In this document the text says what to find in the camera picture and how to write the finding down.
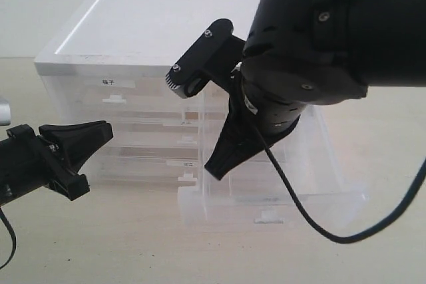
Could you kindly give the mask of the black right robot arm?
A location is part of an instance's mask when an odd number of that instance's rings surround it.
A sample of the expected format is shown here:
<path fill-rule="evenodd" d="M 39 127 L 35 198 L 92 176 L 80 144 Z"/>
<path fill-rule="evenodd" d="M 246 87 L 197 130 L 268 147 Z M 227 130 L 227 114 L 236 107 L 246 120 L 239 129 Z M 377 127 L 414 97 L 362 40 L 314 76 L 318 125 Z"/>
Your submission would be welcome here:
<path fill-rule="evenodd" d="M 221 180 L 284 139 L 309 105 L 425 85 L 425 0 L 260 0 L 205 168 Z"/>

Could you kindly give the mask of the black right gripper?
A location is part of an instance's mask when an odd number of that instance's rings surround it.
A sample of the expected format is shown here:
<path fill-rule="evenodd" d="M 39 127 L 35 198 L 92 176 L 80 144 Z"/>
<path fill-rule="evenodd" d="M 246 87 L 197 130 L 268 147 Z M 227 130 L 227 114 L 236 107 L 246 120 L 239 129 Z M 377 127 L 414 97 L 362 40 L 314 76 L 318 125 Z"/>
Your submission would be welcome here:
<path fill-rule="evenodd" d="M 233 84 L 230 121 L 225 121 L 213 153 L 204 165 L 217 180 L 264 151 L 266 144 L 271 147 L 291 134 L 302 113 L 301 103 L 276 98 L 246 80 L 240 65 L 234 67 L 230 80 Z"/>

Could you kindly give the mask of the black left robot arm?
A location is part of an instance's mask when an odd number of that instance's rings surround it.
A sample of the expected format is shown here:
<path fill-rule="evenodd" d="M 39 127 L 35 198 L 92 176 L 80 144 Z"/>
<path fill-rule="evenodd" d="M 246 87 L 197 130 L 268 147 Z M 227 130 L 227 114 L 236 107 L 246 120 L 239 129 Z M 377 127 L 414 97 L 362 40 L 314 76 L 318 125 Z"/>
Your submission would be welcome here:
<path fill-rule="evenodd" d="M 1 204 L 46 187 L 73 201 L 90 191 L 79 171 L 88 159 L 113 138 L 105 120 L 39 127 L 27 124 L 7 130 L 1 141 Z"/>

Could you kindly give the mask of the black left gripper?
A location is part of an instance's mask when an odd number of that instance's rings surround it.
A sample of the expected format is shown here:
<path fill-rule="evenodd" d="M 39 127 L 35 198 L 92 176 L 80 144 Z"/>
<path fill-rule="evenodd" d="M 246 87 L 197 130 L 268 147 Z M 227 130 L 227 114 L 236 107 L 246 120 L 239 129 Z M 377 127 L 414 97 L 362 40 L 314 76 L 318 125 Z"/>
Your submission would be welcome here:
<path fill-rule="evenodd" d="M 111 124 L 105 120 L 44 124 L 39 127 L 39 134 L 27 124 L 7 130 L 5 187 L 11 191 L 33 191 L 46 185 L 71 201 L 89 193 L 86 175 L 76 172 L 112 140 Z"/>

